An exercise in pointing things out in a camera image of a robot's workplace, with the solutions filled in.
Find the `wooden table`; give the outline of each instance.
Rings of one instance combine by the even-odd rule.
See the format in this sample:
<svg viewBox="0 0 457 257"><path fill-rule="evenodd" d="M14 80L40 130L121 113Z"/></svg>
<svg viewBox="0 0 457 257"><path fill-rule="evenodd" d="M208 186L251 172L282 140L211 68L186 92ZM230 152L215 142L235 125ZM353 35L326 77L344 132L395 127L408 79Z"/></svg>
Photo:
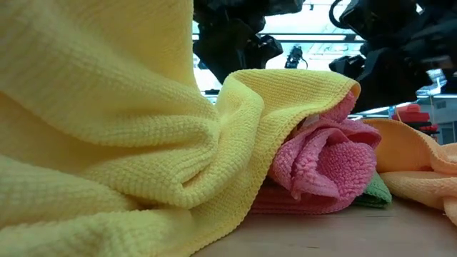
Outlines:
<svg viewBox="0 0 457 257"><path fill-rule="evenodd" d="M386 209L324 216L249 215L195 257L457 256L457 226L440 211L395 199Z"/></svg>

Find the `microfiber towel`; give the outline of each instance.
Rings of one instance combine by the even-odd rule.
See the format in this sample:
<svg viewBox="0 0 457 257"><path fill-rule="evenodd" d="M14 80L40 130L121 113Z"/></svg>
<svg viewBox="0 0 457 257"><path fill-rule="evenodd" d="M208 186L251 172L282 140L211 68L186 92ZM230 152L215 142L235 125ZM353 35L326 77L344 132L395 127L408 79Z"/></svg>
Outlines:
<svg viewBox="0 0 457 257"><path fill-rule="evenodd" d="M353 205L385 208L392 203L392 195L382 178L375 173L361 196L357 196Z"/></svg>
<svg viewBox="0 0 457 257"><path fill-rule="evenodd" d="M190 0L0 8L0 256L189 256L242 222L279 146L359 85L325 71L196 85Z"/></svg>
<svg viewBox="0 0 457 257"><path fill-rule="evenodd" d="M383 136L377 170L390 192L443 210L457 225L457 143L440 146L400 121L364 122Z"/></svg>
<svg viewBox="0 0 457 257"><path fill-rule="evenodd" d="M363 193L375 172L373 148L381 137L371 126L346 118L355 100L349 93L333 109L317 119L308 117L292 132L268 173L278 185L261 188L252 212L330 213Z"/></svg>

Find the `peach towel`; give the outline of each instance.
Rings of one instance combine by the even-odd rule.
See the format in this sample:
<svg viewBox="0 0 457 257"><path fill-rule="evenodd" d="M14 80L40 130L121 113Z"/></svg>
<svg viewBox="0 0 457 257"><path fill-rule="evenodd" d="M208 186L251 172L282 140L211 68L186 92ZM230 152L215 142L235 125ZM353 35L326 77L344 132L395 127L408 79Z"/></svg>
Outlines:
<svg viewBox="0 0 457 257"><path fill-rule="evenodd" d="M457 225L457 143L440 146L399 121L364 123L383 136L377 169L391 193L443 210Z"/></svg>

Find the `green microfiber towel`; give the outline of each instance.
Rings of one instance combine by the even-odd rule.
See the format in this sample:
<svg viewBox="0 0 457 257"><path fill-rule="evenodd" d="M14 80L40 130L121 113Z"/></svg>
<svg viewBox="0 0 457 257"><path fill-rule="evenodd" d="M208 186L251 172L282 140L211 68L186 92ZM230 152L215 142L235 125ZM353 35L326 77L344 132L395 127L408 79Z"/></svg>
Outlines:
<svg viewBox="0 0 457 257"><path fill-rule="evenodd" d="M376 172L362 195L357 196L353 205L385 208L392 203L392 195Z"/></svg>

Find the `pink microfiber towel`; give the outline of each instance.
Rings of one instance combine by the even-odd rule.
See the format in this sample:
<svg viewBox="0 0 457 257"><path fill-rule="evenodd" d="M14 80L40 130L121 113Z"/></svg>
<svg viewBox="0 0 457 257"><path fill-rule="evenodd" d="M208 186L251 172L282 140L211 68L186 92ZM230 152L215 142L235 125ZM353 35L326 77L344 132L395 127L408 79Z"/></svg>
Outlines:
<svg viewBox="0 0 457 257"><path fill-rule="evenodd" d="M360 196L376 172L375 128L347 119L349 93L330 111L308 117L276 153L253 203L254 213L322 214L339 211Z"/></svg>

